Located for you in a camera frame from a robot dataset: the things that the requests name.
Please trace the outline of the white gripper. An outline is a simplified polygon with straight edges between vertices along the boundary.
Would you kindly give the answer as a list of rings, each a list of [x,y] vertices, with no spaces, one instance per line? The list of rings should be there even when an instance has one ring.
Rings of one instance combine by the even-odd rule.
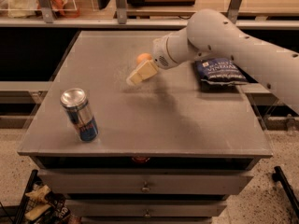
[[[154,61],[144,60],[132,71],[126,79],[126,82],[129,85],[137,85],[144,80],[155,76],[158,73],[159,67],[162,69],[170,69],[174,67],[175,63],[171,60],[167,51],[166,36],[153,40],[152,58]]]

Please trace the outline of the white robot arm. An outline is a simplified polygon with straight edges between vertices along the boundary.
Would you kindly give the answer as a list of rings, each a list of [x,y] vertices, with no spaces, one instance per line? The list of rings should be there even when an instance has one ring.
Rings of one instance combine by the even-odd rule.
[[[233,61],[284,105],[299,113],[299,54],[243,33],[212,9],[194,13],[184,29],[155,39],[151,57],[137,65],[127,83],[137,85],[160,69],[205,57]]]

